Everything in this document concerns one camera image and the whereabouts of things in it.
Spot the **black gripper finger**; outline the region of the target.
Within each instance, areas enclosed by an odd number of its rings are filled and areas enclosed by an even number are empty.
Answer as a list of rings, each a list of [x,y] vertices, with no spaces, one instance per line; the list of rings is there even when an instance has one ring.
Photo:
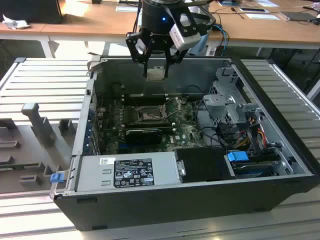
[[[170,50],[165,50],[164,78],[168,77],[169,67],[181,63],[187,52],[187,49],[182,51],[177,50],[175,54],[171,55]]]
[[[144,52],[143,54],[140,54],[137,49],[137,44],[139,40],[143,43],[140,33],[138,32],[126,33],[125,42],[129,49],[131,58],[135,63],[143,64],[143,77],[147,77],[148,61],[153,51],[153,42],[152,40],[150,40],[147,45],[144,45]]]

